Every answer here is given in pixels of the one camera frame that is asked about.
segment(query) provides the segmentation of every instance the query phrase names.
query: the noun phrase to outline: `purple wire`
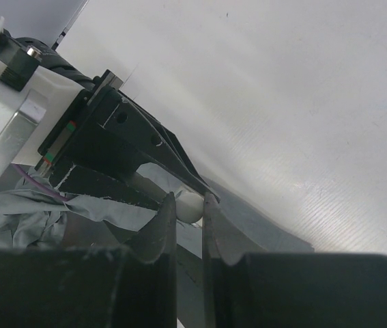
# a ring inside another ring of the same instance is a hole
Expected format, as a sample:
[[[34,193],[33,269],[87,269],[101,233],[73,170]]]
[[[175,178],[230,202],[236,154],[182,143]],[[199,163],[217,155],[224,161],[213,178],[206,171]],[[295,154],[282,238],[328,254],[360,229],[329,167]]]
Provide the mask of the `purple wire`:
[[[33,177],[31,177],[27,172],[24,171],[24,169],[18,165],[18,164],[12,164],[14,169],[28,182],[36,186],[38,189],[43,191],[45,194],[57,199],[61,200],[62,202],[67,202],[69,199],[66,197],[61,196],[59,193],[53,191],[52,189],[49,189],[48,187],[44,186],[43,184],[37,182]]]

